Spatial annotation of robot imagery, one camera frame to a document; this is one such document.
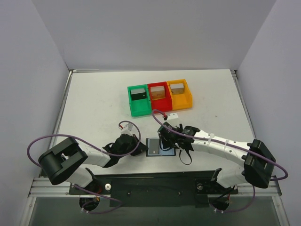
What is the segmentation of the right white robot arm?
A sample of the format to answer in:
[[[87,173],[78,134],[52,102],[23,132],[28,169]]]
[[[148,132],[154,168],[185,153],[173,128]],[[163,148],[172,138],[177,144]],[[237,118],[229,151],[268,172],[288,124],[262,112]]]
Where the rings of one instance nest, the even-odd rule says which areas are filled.
[[[260,140],[237,142],[192,126],[173,127],[168,122],[160,126],[158,135],[164,148],[174,145],[187,153],[204,152],[234,163],[231,169],[219,167],[213,175],[212,181],[223,188],[243,183],[262,189],[269,186],[276,160]]]

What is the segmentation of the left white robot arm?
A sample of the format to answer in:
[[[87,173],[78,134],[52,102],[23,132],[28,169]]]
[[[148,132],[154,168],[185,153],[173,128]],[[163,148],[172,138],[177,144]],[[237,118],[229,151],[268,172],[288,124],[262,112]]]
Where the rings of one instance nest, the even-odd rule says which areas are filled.
[[[68,181],[86,187],[93,181],[93,176],[82,165],[110,168],[126,155],[137,156],[148,151],[148,146],[140,142],[136,135],[121,134],[103,149],[108,154],[84,151],[74,138],[68,137],[43,153],[38,161],[53,185]]]

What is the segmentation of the black leather card holder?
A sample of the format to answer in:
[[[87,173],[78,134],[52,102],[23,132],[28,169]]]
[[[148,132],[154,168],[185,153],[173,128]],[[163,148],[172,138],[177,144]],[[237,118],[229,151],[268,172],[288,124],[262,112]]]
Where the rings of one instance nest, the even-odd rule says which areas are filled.
[[[146,138],[146,145],[149,147],[149,139],[150,138]],[[161,156],[176,156],[176,152],[174,148],[163,148],[163,145],[161,143],[161,140],[159,139],[159,155],[158,156],[149,156],[148,155],[148,151],[146,152],[146,156],[147,157],[161,157]]]

